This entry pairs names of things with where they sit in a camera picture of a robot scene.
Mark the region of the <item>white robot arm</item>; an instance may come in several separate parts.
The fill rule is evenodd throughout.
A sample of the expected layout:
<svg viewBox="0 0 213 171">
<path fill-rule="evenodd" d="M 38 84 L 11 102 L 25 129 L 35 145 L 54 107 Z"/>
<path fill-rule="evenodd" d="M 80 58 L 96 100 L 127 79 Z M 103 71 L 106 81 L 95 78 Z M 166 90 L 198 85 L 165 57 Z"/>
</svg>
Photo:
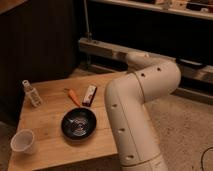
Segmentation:
<svg viewBox="0 0 213 171">
<path fill-rule="evenodd" d="M 129 73 L 105 88 L 105 108 L 122 171 L 168 171 L 145 104 L 174 92 L 181 80 L 175 62 L 129 52 Z"/>
</svg>

